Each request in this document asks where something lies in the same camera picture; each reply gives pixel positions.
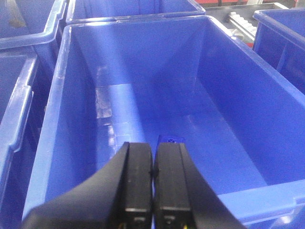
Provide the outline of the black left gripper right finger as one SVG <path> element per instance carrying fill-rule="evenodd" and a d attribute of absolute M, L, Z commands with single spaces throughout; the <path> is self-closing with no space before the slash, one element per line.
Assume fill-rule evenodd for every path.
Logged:
<path fill-rule="evenodd" d="M 160 143 L 154 163 L 157 229 L 243 229 L 202 177 L 183 143 Z"/>

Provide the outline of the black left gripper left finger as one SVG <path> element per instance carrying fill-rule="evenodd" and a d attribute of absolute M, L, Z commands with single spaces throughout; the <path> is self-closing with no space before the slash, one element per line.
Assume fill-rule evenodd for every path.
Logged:
<path fill-rule="evenodd" d="M 98 172 L 70 191 L 33 208 L 23 229 L 149 229 L 152 151 L 125 142 Z"/>

